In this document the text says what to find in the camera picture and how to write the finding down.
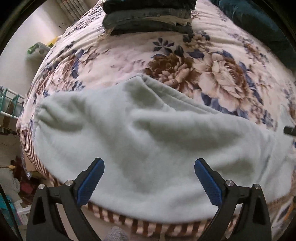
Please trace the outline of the light green fleece pants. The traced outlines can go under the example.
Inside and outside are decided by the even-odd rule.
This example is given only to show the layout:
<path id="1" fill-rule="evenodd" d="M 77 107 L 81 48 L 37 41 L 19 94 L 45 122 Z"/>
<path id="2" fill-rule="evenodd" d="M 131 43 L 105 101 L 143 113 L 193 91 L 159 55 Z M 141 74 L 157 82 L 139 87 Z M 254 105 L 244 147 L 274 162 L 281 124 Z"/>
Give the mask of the light green fleece pants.
<path id="1" fill-rule="evenodd" d="M 148 76 L 108 88 L 56 92 L 35 109 L 37 157 L 59 181 L 95 158 L 105 171 L 91 201 L 141 221 L 190 223 L 214 216 L 194 173 L 203 158 L 225 179 L 261 185 L 267 202 L 287 195 L 295 169 L 292 119 L 275 131 L 198 104 Z"/>

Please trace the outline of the floral bed blanket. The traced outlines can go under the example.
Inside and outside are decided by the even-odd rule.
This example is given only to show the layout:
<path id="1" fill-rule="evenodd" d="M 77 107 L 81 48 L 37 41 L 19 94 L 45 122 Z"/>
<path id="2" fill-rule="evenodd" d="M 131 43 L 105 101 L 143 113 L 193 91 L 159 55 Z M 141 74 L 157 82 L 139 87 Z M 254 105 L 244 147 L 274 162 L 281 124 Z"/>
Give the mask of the floral bed blanket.
<path id="1" fill-rule="evenodd" d="M 26 161 L 54 185 L 33 147 L 36 105 L 60 91 L 109 87 L 139 72 L 200 104 L 267 128 L 279 127 L 280 107 L 295 117 L 295 77 L 259 40 L 210 1 L 198 1 L 191 35 L 175 32 L 109 36 L 102 1 L 59 36 L 27 93 L 16 129 Z"/>

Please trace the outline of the dark teal quilt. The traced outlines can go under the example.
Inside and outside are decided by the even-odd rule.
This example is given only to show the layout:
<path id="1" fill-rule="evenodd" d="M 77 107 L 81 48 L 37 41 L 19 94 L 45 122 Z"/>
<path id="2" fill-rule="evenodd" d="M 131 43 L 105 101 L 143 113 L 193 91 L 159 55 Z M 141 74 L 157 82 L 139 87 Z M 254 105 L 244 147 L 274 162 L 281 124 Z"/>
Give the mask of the dark teal quilt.
<path id="1" fill-rule="evenodd" d="M 295 50 L 279 26 L 253 1 L 211 1 L 238 27 L 250 33 L 289 69 L 295 70 Z"/>

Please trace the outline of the teal shoe rack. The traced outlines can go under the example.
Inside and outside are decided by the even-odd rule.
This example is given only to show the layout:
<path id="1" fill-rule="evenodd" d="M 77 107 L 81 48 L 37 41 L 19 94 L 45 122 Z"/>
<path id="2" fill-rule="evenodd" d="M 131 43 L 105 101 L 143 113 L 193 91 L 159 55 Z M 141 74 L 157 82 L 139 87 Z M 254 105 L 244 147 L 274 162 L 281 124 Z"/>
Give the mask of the teal shoe rack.
<path id="1" fill-rule="evenodd" d="M 1 86 L 1 115 L 18 119 L 23 111 L 25 98 L 9 88 Z"/>

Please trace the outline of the left striped curtain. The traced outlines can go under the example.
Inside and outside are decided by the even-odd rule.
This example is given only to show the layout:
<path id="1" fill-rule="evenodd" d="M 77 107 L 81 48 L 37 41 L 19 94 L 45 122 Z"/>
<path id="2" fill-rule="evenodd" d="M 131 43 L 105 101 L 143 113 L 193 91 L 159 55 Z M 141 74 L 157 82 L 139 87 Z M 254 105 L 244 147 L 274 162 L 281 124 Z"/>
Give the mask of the left striped curtain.
<path id="1" fill-rule="evenodd" d="M 71 22 L 79 20 L 98 0 L 56 0 L 59 7 Z"/>

